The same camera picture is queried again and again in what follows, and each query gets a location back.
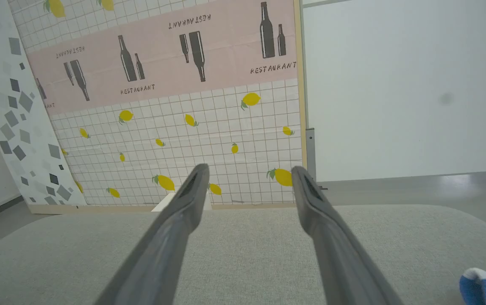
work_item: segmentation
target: grid pattern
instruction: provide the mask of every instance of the grid pattern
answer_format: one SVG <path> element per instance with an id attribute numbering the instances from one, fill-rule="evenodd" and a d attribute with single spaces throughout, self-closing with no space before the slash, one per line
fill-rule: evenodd
<path id="1" fill-rule="evenodd" d="M 242 110 L 249 92 L 261 100 Z M 178 189 L 200 163 L 209 164 L 210 183 L 222 190 L 210 193 L 213 204 L 292 202 L 292 188 L 266 173 L 302 164 L 298 98 L 297 79 L 289 79 L 57 114 L 51 122 L 90 205 L 156 204 L 167 191 L 153 176 L 169 177 Z M 122 110 L 134 114 L 126 124 L 119 123 Z M 186 114 L 199 124 L 187 125 Z M 294 134 L 283 133 L 285 126 Z M 107 188 L 117 189 L 120 198 Z"/>
<path id="2" fill-rule="evenodd" d="M 45 0 L 9 0 L 26 53 L 89 33 L 213 0 L 114 0 L 114 11 L 97 0 L 61 0 L 65 17 L 44 11 Z"/>

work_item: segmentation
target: white board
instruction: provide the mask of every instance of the white board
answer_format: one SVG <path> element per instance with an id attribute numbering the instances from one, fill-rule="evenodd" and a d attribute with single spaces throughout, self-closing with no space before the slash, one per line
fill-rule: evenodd
<path id="1" fill-rule="evenodd" d="M 318 181 L 486 171 L 486 1 L 303 10 Z"/>

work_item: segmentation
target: black bottle print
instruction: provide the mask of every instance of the black bottle print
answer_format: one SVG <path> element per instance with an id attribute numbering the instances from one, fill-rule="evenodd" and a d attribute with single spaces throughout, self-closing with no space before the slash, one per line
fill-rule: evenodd
<path id="1" fill-rule="evenodd" d="M 81 65 L 79 64 L 79 60 L 70 61 L 70 65 L 72 66 L 72 70 L 73 70 L 74 75 L 75 75 L 75 81 L 79 85 L 79 88 L 83 91 L 84 98 L 86 100 L 90 100 L 90 98 L 88 97 L 88 92 L 86 92 L 86 81 L 84 79 L 83 70 L 81 69 Z"/>
<path id="2" fill-rule="evenodd" d="M 138 70 L 139 79 L 144 79 L 143 66 L 139 60 L 138 54 L 136 53 L 136 68 Z"/>
<path id="3" fill-rule="evenodd" d="M 128 81 L 135 81 L 138 79 L 136 76 L 136 69 L 134 68 L 134 62 L 132 61 L 132 56 L 130 52 L 126 49 L 124 44 L 124 38 L 119 35 L 119 45 L 120 45 L 120 60 L 122 60 L 122 67 L 124 67 L 124 73 L 126 73 L 126 79 Z"/>
<path id="4" fill-rule="evenodd" d="M 260 41 L 262 42 L 262 57 L 275 57 L 275 37 L 273 25 L 267 13 L 267 2 L 262 2 L 262 23 L 260 23 Z"/>
<path id="5" fill-rule="evenodd" d="M 41 99 L 47 99 L 47 95 L 45 95 L 45 90 L 43 90 L 43 86 L 39 82 L 38 78 L 36 78 L 36 85 L 38 86 L 39 95 L 41 95 Z"/>
<path id="6" fill-rule="evenodd" d="M 70 71 L 70 66 L 67 62 L 64 63 L 64 69 L 66 69 L 66 75 L 68 76 L 68 78 L 72 82 L 72 86 L 74 86 L 75 84 L 73 83 L 72 71 Z"/>
<path id="7" fill-rule="evenodd" d="M 282 32 L 282 25 L 278 25 L 277 46 L 278 56 L 286 55 L 286 38 L 284 37 L 284 33 Z"/>
<path id="8" fill-rule="evenodd" d="M 188 64 L 188 44 L 186 42 L 186 34 L 183 33 L 179 35 L 179 39 L 181 40 L 181 49 L 183 50 L 184 58 L 186 59 L 186 63 Z"/>
<path id="9" fill-rule="evenodd" d="M 206 63 L 206 58 L 203 54 L 203 44 L 202 35 L 200 31 L 195 31 L 188 34 L 190 39 L 190 47 L 192 48 L 192 56 L 194 57 L 194 64 L 198 67 L 198 72 L 200 72 L 200 80 L 206 80 L 206 73 L 203 69 L 203 65 Z"/>

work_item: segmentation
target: pink banner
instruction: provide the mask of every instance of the pink banner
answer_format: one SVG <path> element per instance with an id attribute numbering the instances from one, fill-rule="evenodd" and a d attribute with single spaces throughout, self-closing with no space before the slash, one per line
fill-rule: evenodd
<path id="1" fill-rule="evenodd" d="M 28 55 L 49 114 L 297 77 L 291 0 L 222 0 Z"/>

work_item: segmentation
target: gray floor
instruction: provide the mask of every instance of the gray floor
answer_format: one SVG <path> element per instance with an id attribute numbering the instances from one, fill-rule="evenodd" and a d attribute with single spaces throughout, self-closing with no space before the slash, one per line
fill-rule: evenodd
<path id="1" fill-rule="evenodd" d="M 423 204 L 451 207 L 486 222 L 486 172 L 376 180 L 321 182 L 333 205 Z M 48 215 L 20 202 L 0 213 L 0 239 Z"/>

